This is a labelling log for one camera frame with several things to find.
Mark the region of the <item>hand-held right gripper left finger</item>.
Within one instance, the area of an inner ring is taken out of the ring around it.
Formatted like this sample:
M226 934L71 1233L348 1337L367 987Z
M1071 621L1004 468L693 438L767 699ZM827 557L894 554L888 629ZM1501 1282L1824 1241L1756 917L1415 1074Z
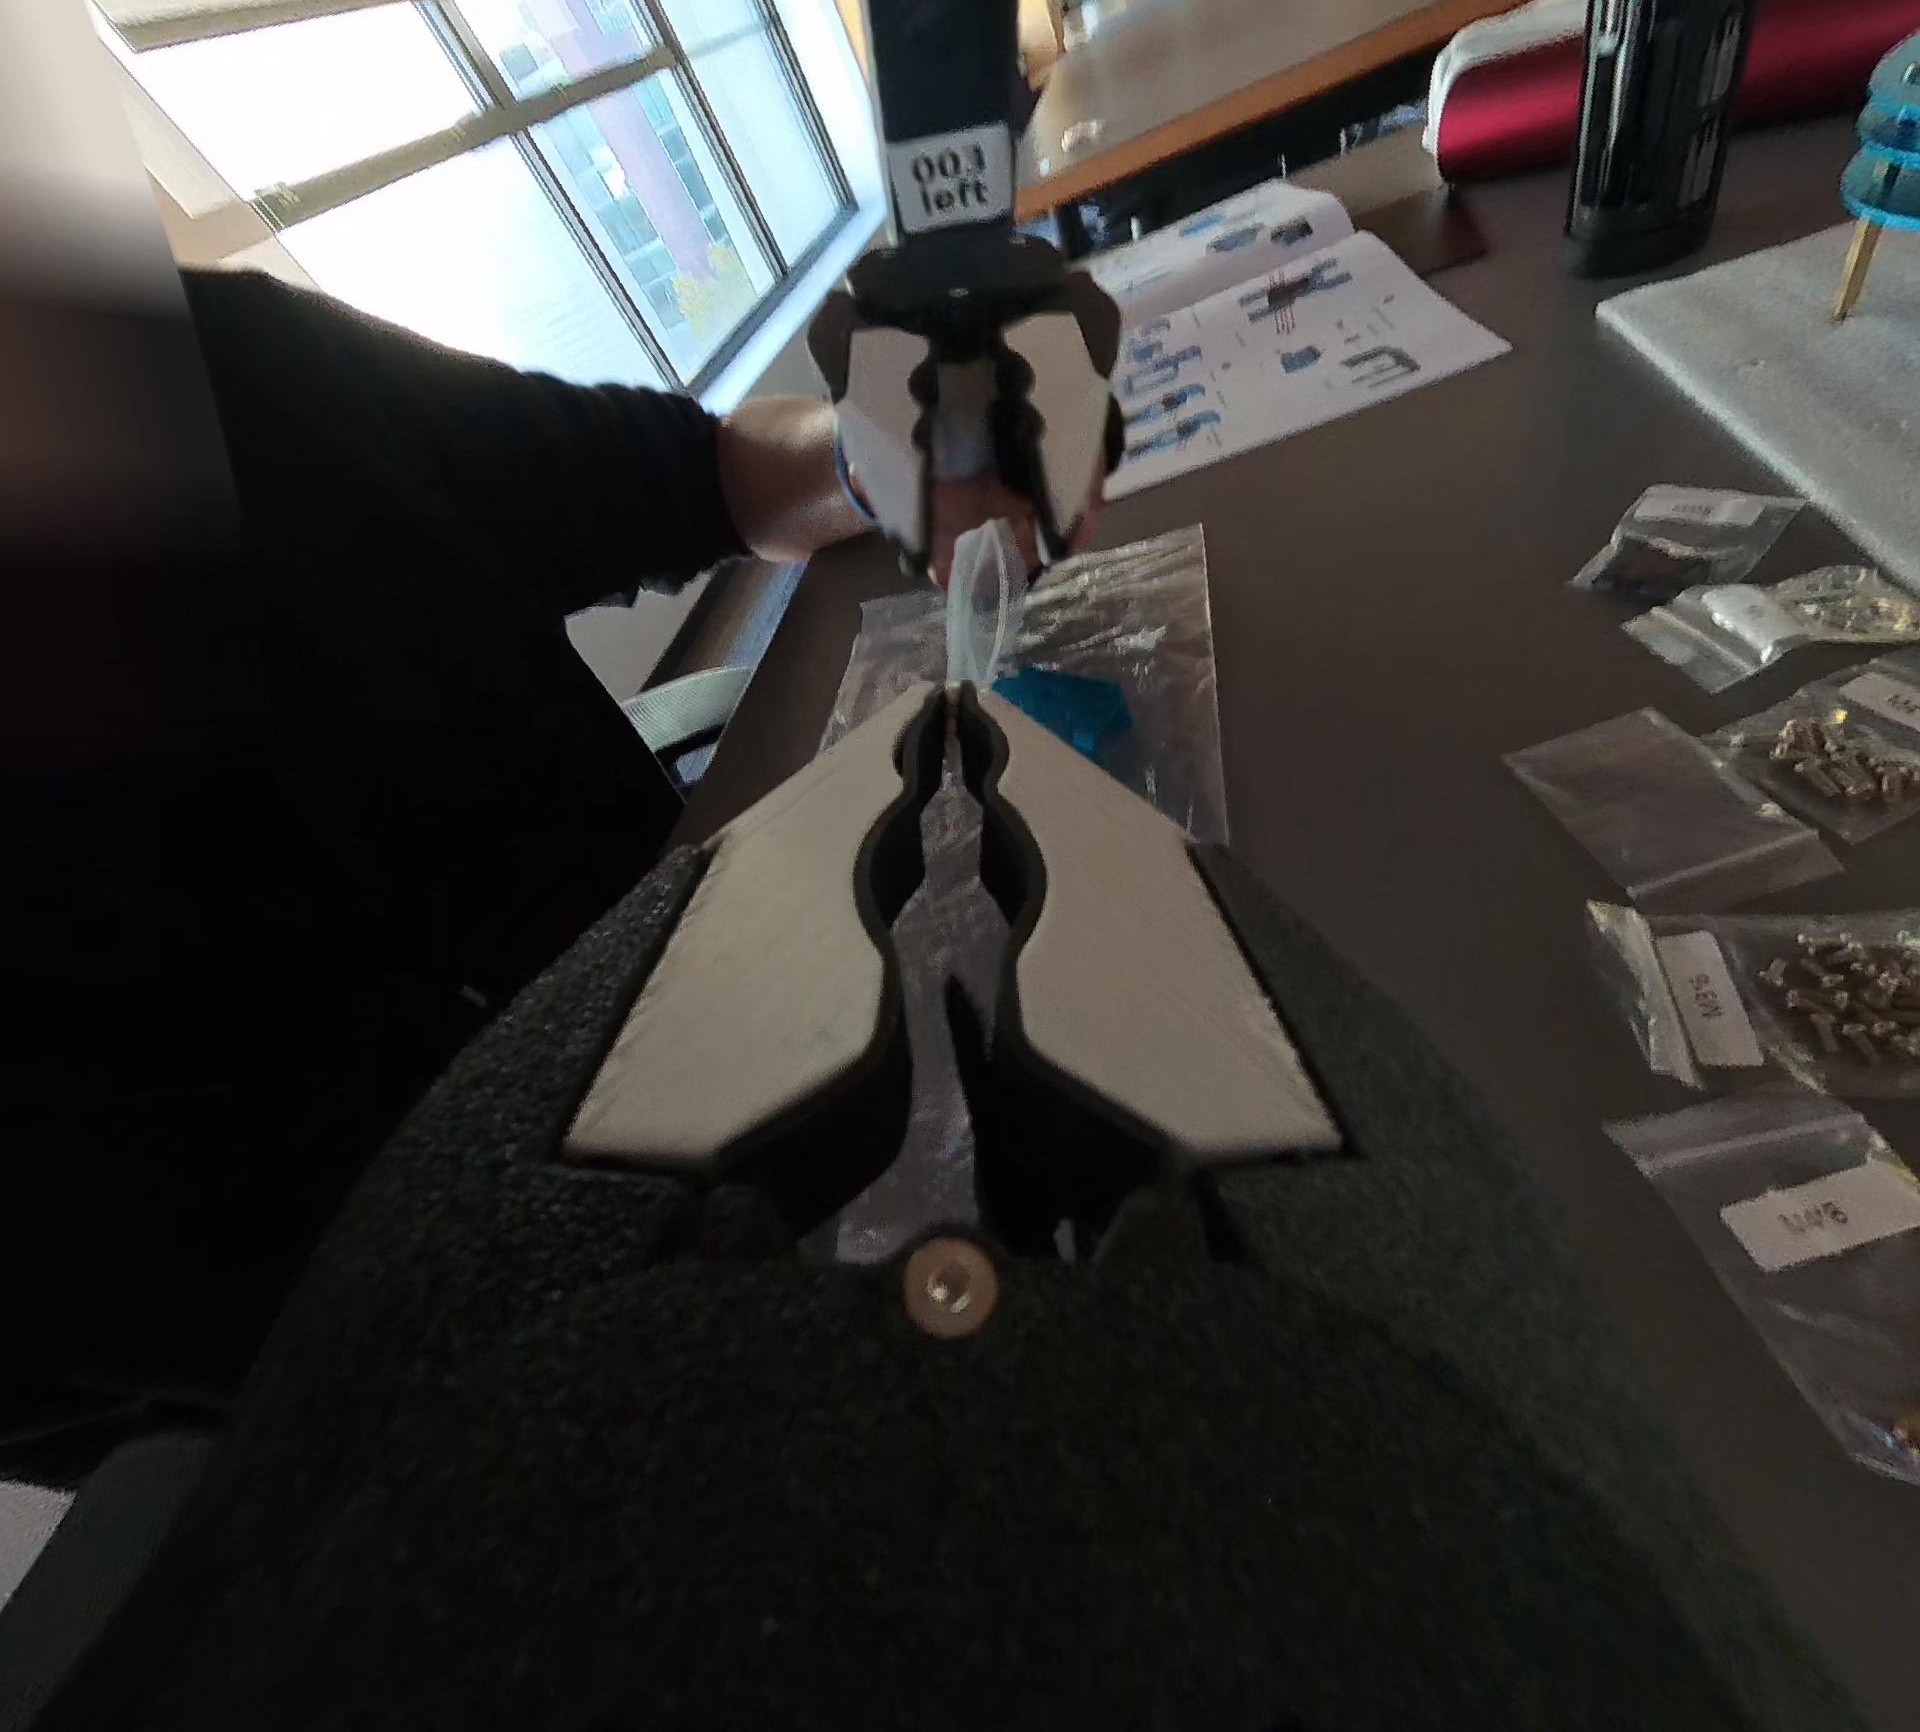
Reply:
M920 813L946 777L946 685L878 717L706 842L567 1162L688 1182L801 1171L866 1110L902 1127L902 903L926 879Z

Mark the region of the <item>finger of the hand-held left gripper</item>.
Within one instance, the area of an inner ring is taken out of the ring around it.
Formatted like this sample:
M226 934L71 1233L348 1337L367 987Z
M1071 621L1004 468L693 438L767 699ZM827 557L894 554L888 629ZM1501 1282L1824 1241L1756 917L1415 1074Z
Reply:
M920 399L926 373L930 340L902 327L855 327L832 421L878 509L878 537L888 537L902 557L930 557L930 414Z
M1037 414L1037 530L1044 554L1061 557L1103 500L1111 373L1099 373L1071 315L1021 320L1021 362L1030 371L1022 407Z

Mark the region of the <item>tall side window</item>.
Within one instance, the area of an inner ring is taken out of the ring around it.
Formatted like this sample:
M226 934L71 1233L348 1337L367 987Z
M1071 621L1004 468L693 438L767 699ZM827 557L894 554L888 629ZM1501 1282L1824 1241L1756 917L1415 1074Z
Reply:
M84 11L180 267L517 371L744 399L871 236L832 0Z

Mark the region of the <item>dark grey desk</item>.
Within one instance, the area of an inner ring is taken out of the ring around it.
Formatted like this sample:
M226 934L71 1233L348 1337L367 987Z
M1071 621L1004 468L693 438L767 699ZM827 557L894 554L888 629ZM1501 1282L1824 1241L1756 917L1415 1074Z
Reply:
M744 1514L640 1726L1911 1726L1911 1484L1843 1459L1596 1116L1656 1079L1501 751L1633 706L1560 589L1729 448L1596 344L1560 181L1445 278L1513 358L1122 504L1207 530L1224 898L1347 1162L1224 1171L1224 1258L1004 1268L973 1337L871 1274L712 1312Z

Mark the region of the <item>long wooden desk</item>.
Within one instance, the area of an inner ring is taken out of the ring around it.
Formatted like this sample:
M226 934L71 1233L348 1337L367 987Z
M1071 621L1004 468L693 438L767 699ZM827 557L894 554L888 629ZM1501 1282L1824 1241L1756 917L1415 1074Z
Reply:
M1021 221L1314 107L1523 0L1129 0L1071 40L1021 142Z

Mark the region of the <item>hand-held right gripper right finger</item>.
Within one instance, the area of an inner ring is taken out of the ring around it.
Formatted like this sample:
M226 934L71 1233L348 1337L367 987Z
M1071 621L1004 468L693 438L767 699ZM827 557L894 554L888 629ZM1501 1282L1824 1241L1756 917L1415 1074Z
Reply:
M984 886L1004 917L984 1147L1021 1164L1335 1154L1197 842L1004 692L957 685Z

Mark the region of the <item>black patterned cylinder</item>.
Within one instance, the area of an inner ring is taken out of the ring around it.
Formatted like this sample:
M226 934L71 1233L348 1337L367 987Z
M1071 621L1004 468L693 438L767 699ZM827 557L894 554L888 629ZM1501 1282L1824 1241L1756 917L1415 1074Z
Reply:
M1570 142L1570 278L1642 278L1708 246L1760 0L1589 0Z

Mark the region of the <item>pile of small screw bags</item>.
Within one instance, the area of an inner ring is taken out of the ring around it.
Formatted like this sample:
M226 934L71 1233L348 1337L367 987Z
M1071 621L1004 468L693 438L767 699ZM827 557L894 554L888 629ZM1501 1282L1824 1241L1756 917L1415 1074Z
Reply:
M1508 757L1605 875L1596 971L1648 1074L1694 1103L1605 1123L1836 1443L1920 1473L1920 1184L1879 1110L1920 1096L1920 930L1756 906L1911 837L1911 589L1870 567L1760 585L1802 514L1781 492L1648 485L1570 589L1701 692L1793 654L1864 654L1760 710L1678 733L1641 706Z

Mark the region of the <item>person's left forearm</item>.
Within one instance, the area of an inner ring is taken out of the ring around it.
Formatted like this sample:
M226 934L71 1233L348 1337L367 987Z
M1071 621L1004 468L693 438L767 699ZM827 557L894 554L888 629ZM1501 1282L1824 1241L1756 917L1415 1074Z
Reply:
M263 268L187 268L251 530L390 567L495 567L541 617L744 557L722 421L432 344Z

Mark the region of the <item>large clear plastic bag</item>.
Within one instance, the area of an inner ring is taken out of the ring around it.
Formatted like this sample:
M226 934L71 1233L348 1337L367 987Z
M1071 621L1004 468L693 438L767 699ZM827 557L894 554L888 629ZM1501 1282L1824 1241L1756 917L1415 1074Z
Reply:
M1021 647L999 662L1055 662L1122 679L1132 733L1099 764L1197 842L1224 842L1224 767L1213 706L1213 606L1207 540L1174 530L1132 549L1086 554L1044 571L1022 598ZM973 879L984 805L964 789L957 751L946 789L920 813L926 879L894 917L902 1012L907 1012L907 1134L902 1154L810 1233L832 1268L888 1268L941 1229L973 1229L973 1127L964 1062L951 1047L946 987L993 1012L1004 917Z

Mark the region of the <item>open instruction manual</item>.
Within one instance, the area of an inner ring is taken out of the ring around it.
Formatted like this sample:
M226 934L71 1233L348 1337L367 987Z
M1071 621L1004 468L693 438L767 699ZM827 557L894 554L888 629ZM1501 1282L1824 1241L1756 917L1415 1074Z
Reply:
M1111 504L1508 358L1332 189L1285 181L1086 268L1122 310Z

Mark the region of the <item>blue metal bracket large holes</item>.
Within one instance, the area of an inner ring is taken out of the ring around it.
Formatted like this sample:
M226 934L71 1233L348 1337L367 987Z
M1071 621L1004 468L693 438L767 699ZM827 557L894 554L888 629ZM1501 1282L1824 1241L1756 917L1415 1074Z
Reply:
M1086 668L1055 668L1055 662L1021 662L993 674L993 692L1037 717L1049 734L1082 751L1086 764L1111 764L1118 734L1132 733L1132 706L1122 679L1086 674Z

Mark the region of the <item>small clear screw bag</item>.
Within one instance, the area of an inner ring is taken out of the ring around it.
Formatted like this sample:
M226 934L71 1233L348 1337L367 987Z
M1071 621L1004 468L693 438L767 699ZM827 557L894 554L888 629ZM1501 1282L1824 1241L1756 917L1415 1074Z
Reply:
M946 585L946 685L993 685L1022 621L1022 549L1015 521L957 537Z

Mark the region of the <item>person's black sweater torso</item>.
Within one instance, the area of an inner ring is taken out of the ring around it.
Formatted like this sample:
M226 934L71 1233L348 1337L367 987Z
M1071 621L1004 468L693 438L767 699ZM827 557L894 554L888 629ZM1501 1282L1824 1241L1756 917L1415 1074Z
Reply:
M217 1420L390 1123L656 867L679 792L567 621L243 500L235 567L6 567L6 1473Z

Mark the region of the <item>person's left hand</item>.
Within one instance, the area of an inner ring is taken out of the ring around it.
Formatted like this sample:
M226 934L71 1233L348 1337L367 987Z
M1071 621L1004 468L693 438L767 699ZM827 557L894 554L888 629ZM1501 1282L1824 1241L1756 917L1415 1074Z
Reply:
M744 399L716 421L716 482L729 521L755 557L801 567L827 549L871 537L827 468L832 407L827 399ZM930 557L926 585L951 585L957 537L973 521L1015 521L1030 576L1044 571L1037 514L999 474L930 482Z

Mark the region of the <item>red metal cylinder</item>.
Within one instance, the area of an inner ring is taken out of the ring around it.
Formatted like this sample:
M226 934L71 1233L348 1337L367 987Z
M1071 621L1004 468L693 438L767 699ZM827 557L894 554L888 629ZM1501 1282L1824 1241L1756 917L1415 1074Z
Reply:
M1428 68L1421 148L1445 184L1570 164L1589 0L1525 0L1464 24ZM1911 36L1920 0L1760 0L1735 82L1735 126L1864 107L1864 82Z

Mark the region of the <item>white foam sheet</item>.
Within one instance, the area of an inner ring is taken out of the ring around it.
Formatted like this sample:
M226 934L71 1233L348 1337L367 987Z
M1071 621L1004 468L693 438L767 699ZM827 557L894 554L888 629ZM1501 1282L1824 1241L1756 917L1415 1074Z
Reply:
M1892 236L1836 320L1850 227L1605 296L1596 327L1808 500L1884 571L1920 571L1920 242Z

